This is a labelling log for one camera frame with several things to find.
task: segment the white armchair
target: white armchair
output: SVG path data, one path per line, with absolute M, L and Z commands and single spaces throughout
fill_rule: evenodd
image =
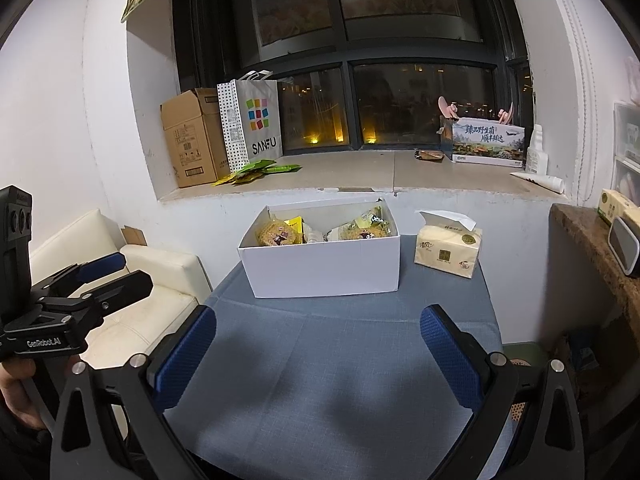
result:
M 154 288 L 148 298 L 107 316 L 102 326 L 89 332 L 89 348 L 81 357 L 93 368 L 123 365 L 135 353 L 149 354 L 158 342 L 182 324 L 211 293 L 199 260 L 192 254 L 160 251 L 145 246 L 124 245 L 119 232 L 99 210 L 91 211 L 44 242 L 30 254 L 33 283 L 57 270 L 120 250 L 127 267 L 118 273 L 85 285 L 75 296 L 128 272 L 143 270 Z

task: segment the blue textured pad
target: blue textured pad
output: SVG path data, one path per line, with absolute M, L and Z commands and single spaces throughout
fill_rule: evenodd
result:
M 84 264 L 78 270 L 78 280 L 82 283 L 91 283 L 118 270 L 124 269 L 127 261 L 123 254 L 113 253 L 92 262 Z
M 215 336 L 216 314 L 207 308 L 175 346 L 156 374 L 153 398 L 158 412 L 178 404 Z
M 420 335 L 460 406 L 470 408 L 475 413 L 484 397 L 480 376 L 438 315 L 429 307 L 420 316 Z

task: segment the black window frame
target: black window frame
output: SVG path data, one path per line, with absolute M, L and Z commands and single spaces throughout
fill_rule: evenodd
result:
M 353 67 L 357 64 L 455 64 L 489 68 L 494 73 L 494 101 L 513 102 L 513 123 L 524 126 L 525 149 L 533 130 L 532 89 L 519 88 L 518 73 L 529 71 L 527 48 L 514 0 L 472 0 L 482 43 L 442 38 L 349 40 L 340 0 L 327 0 L 335 44 L 242 66 L 232 0 L 173 0 L 175 53 L 182 91 L 214 87 L 248 70 L 270 70 L 274 79 L 340 67 L 349 144 L 286 150 L 286 155 L 344 150 L 438 149 L 433 144 L 363 142 Z M 523 105 L 524 100 L 531 103 Z

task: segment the brown countertop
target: brown countertop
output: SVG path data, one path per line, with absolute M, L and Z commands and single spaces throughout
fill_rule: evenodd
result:
M 628 278 L 622 273 L 607 243 L 609 226 L 594 208 L 553 204 L 550 214 L 582 248 L 602 276 L 640 346 L 640 278 Z

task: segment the window sill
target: window sill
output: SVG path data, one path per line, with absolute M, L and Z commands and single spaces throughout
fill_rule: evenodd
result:
M 306 153 L 283 156 L 279 164 L 300 164 L 296 173 L 265 176 L 242 186 L 201 186 L 176 189 L 162 202 L 199 196 L 319 189 L 342 192 L 403 192 L 414 189 L 480 190 L 561 199 L 561 195 L 511 176 L 514 168 L 484 164 L 417 160 L 413 150 Z

